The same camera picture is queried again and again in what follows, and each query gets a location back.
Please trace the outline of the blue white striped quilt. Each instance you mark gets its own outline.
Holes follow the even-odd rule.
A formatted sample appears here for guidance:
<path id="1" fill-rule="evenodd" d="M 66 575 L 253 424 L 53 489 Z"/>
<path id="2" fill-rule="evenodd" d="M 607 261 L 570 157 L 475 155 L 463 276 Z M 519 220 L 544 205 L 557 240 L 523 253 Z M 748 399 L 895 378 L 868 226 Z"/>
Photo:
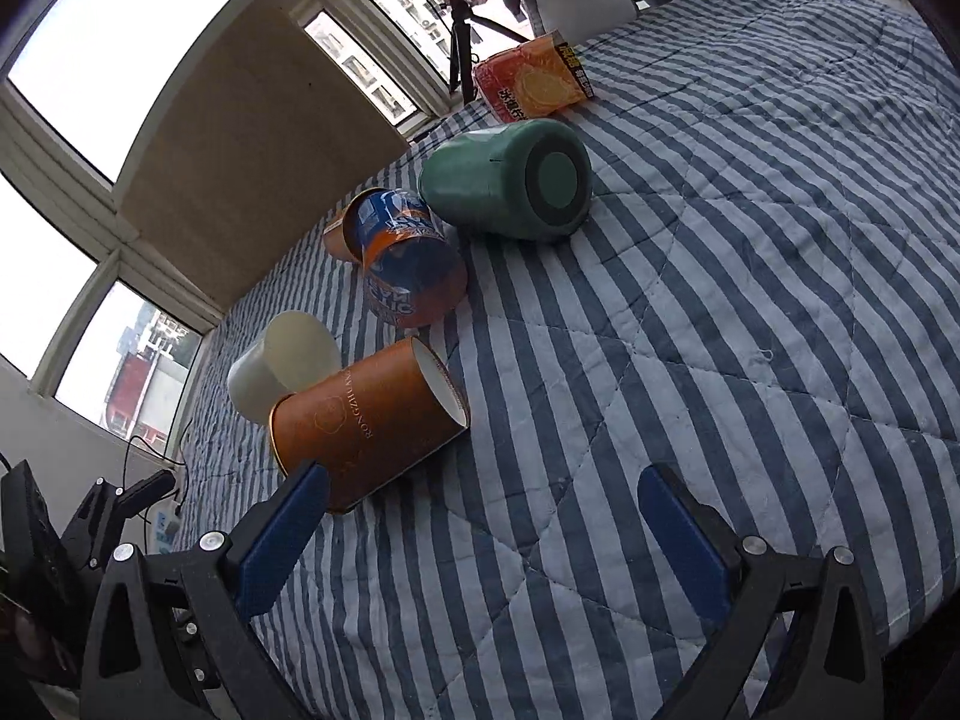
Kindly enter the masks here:
<path id="1" fill-rule="evenodd" d="M 703 624 L 636 504 L 674 466 L 848 546 L 880 644 L 958 583 L 958 75 L 875 0 L 677 0 L 579 49 L 589 218 L 466 241 L 425 341 L 469 432 L 320 524 L 257 634 L 324 718 L 646 718 Z"/>

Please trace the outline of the white paper cup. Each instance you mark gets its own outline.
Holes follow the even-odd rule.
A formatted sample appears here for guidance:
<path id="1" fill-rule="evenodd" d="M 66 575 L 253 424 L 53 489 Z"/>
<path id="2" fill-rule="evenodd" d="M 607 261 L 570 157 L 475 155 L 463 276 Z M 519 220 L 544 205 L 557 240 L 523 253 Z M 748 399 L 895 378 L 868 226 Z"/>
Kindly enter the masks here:
<path id="1" fill-rule="evenodd" d="M 231 364 L 231 405 L 247 421 L 265 424 L 286 395 L 302 392 L 342 367 L 340 349 L 324 323 L 299 310 L 277 314 Z"/>

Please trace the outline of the orange cup behind soda cup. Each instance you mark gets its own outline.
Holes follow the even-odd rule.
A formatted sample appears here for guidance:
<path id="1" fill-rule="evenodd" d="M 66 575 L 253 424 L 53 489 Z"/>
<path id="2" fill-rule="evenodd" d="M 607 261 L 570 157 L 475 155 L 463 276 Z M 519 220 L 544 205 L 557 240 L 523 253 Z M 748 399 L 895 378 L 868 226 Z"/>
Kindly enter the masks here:
<path id="1" fill-rule="evenodd" d="M 322 242 L 334 259 L 368 266 L 373 261 L 374 236 L 381 231 L 384 187 L 365 188 L 324 227 Z"/>

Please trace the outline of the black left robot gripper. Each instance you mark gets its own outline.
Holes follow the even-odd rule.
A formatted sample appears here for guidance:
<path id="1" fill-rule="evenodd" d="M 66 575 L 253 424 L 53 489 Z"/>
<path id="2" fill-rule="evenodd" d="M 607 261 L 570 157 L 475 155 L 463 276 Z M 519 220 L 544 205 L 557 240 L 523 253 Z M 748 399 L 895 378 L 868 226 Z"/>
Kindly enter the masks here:
<path id="1" fill-rule="evenodd" d="M 132 488 L 103 478 L 61 531 L 26 460 L 2 475 L 2 655 L 36 683 L 75 691 L 89 621 L 125 524 L 171 493 L 160 470 Z"/>

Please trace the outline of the green ceramic jar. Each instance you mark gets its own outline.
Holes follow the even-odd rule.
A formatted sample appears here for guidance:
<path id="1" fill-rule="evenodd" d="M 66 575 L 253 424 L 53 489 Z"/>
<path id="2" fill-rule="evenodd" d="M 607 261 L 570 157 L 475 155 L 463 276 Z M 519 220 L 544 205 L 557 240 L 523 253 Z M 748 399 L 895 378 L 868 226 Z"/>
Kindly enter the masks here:
<path id="1" fill-rule="evenodd" d="M 535 119 L 444 142 L 421 166 L 418 190 L 452 226 L 553 242 L 571 236 L 589 215 L 592 167 L 573 128 Z"/>

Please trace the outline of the black tripod stand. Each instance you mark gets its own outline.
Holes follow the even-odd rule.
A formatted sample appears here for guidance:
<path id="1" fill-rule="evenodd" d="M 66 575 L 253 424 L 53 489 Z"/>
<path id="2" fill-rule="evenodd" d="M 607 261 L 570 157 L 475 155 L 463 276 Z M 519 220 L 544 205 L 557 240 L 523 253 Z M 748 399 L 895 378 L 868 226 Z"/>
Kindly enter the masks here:
<path id="1" fill-rule="evenodd" d="M 473 81 L 472 26 L 480 25 L 516 44 L 527 41 L 526 36 L 514 29 L 509 29 L 488 16 L 478 15 L 475 9 L 487 2 L 488 0 L 441 0 L 452 18 L 448 90 L 451 94 L 460 91 L 464 104 L 477 99 L 477 88 Z"/>

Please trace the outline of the light wooden board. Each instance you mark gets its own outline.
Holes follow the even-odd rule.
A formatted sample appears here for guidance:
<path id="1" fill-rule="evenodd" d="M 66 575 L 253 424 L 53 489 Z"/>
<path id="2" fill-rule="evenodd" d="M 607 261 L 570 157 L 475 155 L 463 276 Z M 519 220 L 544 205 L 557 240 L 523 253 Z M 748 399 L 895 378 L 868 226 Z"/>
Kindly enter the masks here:
<path id="1" fill-rule="evenodd" d="M 274 0 L 205 37 L 149 111 L 119 213 L 218 309 L 409 144 Z"/>

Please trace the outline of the orange paper cup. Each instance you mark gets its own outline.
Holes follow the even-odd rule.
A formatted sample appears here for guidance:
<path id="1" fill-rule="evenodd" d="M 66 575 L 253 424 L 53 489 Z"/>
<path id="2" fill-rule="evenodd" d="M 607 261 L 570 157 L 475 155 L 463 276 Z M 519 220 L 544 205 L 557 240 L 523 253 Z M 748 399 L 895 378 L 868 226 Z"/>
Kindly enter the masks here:
<path id="1" fill-rule="evenodd" d="M 469 429 L 469 402 L 420 338 L 404 338 L 270 411 L 275 460 L 319 465 L 329 511 L 345 514 Z"/>

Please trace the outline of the blue orange soda cup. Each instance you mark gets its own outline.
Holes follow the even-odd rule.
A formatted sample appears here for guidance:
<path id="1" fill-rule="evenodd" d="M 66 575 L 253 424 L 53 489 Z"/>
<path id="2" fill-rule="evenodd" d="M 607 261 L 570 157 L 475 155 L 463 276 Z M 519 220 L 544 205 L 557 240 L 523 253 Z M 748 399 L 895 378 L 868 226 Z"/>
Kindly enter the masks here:
<path id="1" fill-rule="evenodd" d="M 376 316 L 407 330 L 452 312 L 469 277 L 430 207 L 405 188 L 371 188 L 353 210 L 364 299 Z"/>

